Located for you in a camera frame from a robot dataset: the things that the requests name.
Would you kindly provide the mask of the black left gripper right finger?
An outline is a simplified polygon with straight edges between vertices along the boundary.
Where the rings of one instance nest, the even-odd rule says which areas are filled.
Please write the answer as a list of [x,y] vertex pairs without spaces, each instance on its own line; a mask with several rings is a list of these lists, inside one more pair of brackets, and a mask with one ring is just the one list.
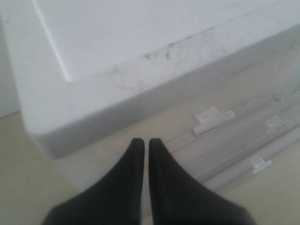
[[253,225],[243,207],[190,176],[161,139],[149,141],[149,188],[155,225]]

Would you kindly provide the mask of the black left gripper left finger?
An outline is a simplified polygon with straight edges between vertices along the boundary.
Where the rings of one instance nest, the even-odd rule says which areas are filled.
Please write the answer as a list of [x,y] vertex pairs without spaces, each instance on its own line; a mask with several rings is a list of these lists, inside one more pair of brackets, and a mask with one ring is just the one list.
[[89,189],[54,207],[44,225],[139,225],[144,141],[132,139],[117,164]]

